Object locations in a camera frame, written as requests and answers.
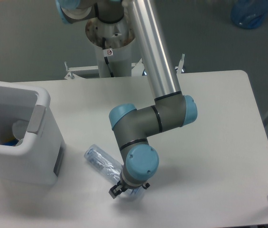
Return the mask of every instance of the black cable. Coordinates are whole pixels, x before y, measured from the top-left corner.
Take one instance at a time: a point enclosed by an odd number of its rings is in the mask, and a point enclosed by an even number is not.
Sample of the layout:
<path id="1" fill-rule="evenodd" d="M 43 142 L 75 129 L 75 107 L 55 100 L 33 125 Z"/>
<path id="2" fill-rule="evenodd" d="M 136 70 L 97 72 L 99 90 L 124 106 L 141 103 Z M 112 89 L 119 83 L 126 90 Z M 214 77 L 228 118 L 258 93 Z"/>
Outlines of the black cable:
<path id="1" fill-rule="evenodd" d="M 106 41 L 106 39 L 103 37 L 102 38 L 102 50 L 105 50 L 105 41 Z M 110 68 L 109 59 L 107 57 L 104 57 L 104 61 L 105 61 L 106 65 L 107 65 L 107 68 L 109 69 L 111 77 L 115 77 L 113 72 L 112 72 L 112 70 L 111 70 L 111 68 Z"/>
<path id="2" fill-rule="evenodd" d="M 96 15 L 96 17 L 99 17 L 99 8 L 98 8 L 98 4 L 97 3 L 94 4 L 94 9 L 95 9 L 95 15 Z"/>

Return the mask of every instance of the white table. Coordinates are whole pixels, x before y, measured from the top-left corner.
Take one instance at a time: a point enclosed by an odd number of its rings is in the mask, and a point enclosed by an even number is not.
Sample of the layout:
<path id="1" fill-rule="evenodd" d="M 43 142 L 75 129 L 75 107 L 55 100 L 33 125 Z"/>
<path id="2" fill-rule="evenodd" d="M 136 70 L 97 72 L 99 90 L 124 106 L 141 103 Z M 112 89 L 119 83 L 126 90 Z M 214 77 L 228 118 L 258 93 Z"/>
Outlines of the white table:
<path id="1" fill-rule="evenodd" d="M 195 123 L 149 138 L 160 165 L 145 196 L 113 200 L 83 155 L 93 143 L 121 161 L 108 114 L 153 104 L 146 77 L 30 82 L 51 95 L 67 144 L 52 187 L 0 179 L 0 227 L 213 228 L 268 223 L 268 140 L 243 71 L 184 74 Z"/>

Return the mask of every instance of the black ring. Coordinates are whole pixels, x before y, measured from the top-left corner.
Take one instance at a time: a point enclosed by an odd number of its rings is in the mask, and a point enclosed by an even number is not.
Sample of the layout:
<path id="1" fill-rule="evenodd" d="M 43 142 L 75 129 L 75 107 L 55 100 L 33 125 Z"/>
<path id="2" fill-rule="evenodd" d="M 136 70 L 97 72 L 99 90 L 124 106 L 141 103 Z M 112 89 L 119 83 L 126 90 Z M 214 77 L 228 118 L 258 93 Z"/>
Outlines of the black ring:
<path id="1" fill-rule="evenodd" d="M 119 21 L 121 21 L 123 18 L 124 18 L 124 14 L 122 15 L 121 18 L 117 19 L 117 20 L 113 20 L 113 21 L 108 21 L 108 20 L 102 20 L 99 15 L 97 16 L 98 20 L 101 21 L 102 23 L 104 24 L 116 24 L 118 23 Z"/>
<path id="2" fill-rule="evenodd" d="M 159 112 L 154 105 L 152 106 L 152 109 L 154 110 L 156 117 L 157 117 L 157 121 L 158 121 L 158 125 L 159 125 L 159 133 L 162 133 L 162 131 L 163 131 L 162 130 L 162 122 L 161 122 Z"/>
<path id="3" fill-rule="evenodd" d="M 119 148 L 119 150 L 122 151 L 124 148 L 126 148 L 128 146 L 131 146 L 131 145 L 136 144 L 136 143 L 141 143 L 141 142 L 147 142 L 148 143 L 148 140 L 147 139 L 136 139 L 136 140 L 130 141 L 130 142 L 124 144 L 123 146 L 121 146 Z"/>
<path id="4" fill-rule="evenodd" d="M 175 95 L 181 94 L 181 93 L 182 93 L 181 91 L 178 91 L 178 92 L 174 92 L 174 93 L 171 93 L 171 94 L 167 94 L 167 95 L 164 95 L 164 96 L 157 97 L 157 98 L 155 98 L 155 102 L 159 101 L 159 100 L 162 100 L 164 98 L 168 98 L 170 96 L 175 96 Z"/>

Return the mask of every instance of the silver aluminum tube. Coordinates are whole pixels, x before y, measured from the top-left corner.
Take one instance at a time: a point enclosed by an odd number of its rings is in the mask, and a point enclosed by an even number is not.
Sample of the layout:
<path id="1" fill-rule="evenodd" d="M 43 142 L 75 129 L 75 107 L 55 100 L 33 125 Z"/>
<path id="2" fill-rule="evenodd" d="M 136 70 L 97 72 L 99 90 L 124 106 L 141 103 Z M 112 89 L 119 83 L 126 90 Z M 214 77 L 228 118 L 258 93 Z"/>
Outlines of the silver aluminum tube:
<path id="1" fill-rule="evenodd" d="M 180 91 L 157 11 L 151 0 L 126 0 L 123 6 L 128 8 L 154 97 L 158 98 Z"/>

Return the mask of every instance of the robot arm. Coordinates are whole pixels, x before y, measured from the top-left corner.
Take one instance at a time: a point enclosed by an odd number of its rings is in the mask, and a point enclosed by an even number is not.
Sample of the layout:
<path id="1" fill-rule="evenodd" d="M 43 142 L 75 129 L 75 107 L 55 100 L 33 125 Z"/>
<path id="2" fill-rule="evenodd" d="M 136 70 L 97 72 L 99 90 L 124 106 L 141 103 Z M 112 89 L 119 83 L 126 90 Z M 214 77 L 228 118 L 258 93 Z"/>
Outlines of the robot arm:
<path id="1" fill-rule="evenodd" d="M 65 24 L 92 18 L 113 24 L 124 16 L 120 0 L 56 0 L 56 6 Z"/>
<path id="2" fill-rule="evenodd" d="M 72 7 L 80 7 L 81 1 L 72 2 L 76 2 Z M 155 99 L 155 105 L 141 110 L 124 104 L 110 112 L 111 127 L 124 161 L 120 181 L 109 191 L 116 198 L 127 189 L 149 187 L 147 181 L 157 171 L 159 156 L 147 138 L 194 122 L 197 107 L 192 97 L 182 95 L 152 0 L 123 0 L 122 4 L 120 0 L 101 1 L 95 6 L 97 18 L 107 28 L 115 27 L 118 20 L 113 19 L 123 17 L 123 8 L 127 9 Z M 111 15 L 113 8 L 117 13 Z"/>

